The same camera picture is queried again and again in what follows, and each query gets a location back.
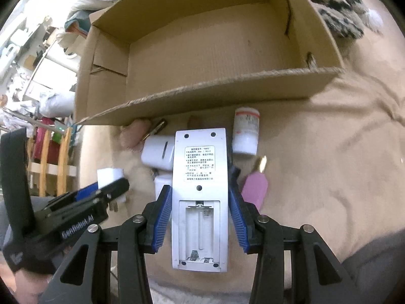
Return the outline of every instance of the white bottle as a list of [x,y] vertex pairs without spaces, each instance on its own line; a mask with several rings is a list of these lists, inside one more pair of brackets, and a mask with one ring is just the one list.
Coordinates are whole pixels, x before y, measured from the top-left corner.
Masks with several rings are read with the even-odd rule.
[[259,143],[260,113],[251,107],[240,107],[235,111],[232,152],[256,155]]

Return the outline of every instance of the brown box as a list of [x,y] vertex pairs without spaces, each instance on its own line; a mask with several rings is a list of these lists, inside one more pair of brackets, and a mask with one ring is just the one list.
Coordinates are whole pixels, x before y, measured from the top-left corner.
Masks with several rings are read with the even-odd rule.
[[[121,0],[93,15],[75,118],[134,118],[305,98],[343,71],[309,0]],[[311,52],[317,67],[309,68]]]

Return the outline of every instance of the beige fabric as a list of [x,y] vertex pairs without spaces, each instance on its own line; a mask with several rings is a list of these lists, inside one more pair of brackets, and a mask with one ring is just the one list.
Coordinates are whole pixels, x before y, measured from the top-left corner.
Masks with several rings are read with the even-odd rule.
[[[306,101],[249,104],[261,113],[258,154],[269,159],[270,187],[261,212],[288,226],[312,224],[341,261],[405,227],[405,39],[380,1],[363,1],[380,13],[383,36],[366,29],[345,57],[345,75]],[[234,109],[193,115],[205,127],[230,129]],[[189,115],[168,117],[164,133],[185,129]],[[130,180],[129,200],[110,214],[108,226],[142,212],[154,198],[149,169],[139,153],[118,147],[118,134],[115,127],[86,126],[80,161],[80,186],[96,181],[96,169],[108,166],[124,168]],[[253,162],[235,160],[243,176]],[[229,270],[223,274],[172,269],[169,234],[159,253],[146,257],[154,280],[201,291],[251,290],[256,257],[243,254],[232,224]]]

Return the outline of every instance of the metal bolt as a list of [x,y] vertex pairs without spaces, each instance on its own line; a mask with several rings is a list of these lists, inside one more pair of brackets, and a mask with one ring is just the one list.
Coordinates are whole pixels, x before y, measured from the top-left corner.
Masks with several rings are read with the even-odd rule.
[[145,217],[143,217],[142,215],[135,215],[134,217],[132,217],[132,221],[134,223],[142,223],[145,220]]
[[90,233],[96,233],[98,231],[98,225],[97,224],[91,224],[89,225],[89,227],[87,228],[87,230]]
[[304,231],[307,232],[307,233],[312,233],[312,232],[315,230],[315,229],[313,228],[313,226],[312,226],[312,225],[309,225],[309,224],[305,224],[302,228],[303,228]]
[[267,222],[270,220],[270,217],[268,217],[267,215],[259,215],[259,216],[257,217],[257,220],[258,220],[260,223],[267,223]]

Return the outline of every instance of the blue gripper pad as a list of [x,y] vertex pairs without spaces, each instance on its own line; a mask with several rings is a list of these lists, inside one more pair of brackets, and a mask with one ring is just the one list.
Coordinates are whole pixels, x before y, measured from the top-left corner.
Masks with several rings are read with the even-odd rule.
[[171,186],[165,185],[161,189],[156,204],[160,206],[160,210],[157,212],[157,218],[154,221],[152,249],[157,253],[163,244],[163,240],[165,239],[167,223],[169,222],[170,214],[172,212]]
[[238,236],[239,245],[244,249],[246,253],[250,247],[248,241],[248,227],[240,211],[240,206],[238,203],[236,191],[232,188],[233,186],[229,184],[228,189],[228,205],[230,214],[232,216],[233,224],[235,226],[236,235]]

